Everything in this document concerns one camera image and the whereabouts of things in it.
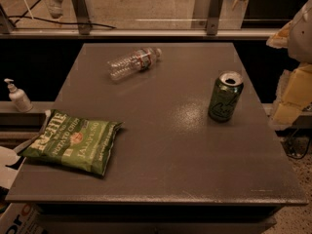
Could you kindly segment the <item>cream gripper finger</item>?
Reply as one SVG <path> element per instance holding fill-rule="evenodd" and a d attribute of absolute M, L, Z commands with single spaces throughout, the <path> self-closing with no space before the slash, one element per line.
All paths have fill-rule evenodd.
<path fill-rule="evenodd" d="M 301 63 L 294 71 L 284 70 L 276 89 L 269 126 L 275 131 L 285 130 L 311 103 L 312 64 Z"/>
<path fill-rule="evenodd" d="M 291 24 L 289 21 L 277 33 L 270 36 L 266 41 L 266 45 L 275 49 L 287 48 Z"/>

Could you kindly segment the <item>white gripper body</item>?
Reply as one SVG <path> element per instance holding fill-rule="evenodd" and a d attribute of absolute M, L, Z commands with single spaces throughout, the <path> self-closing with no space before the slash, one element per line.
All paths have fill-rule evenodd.
<path fill-rule="evenodd" d="M 312 63 L 312 0 L 308 0 L 292 19 L 288 54 L 297 61 Z"/>

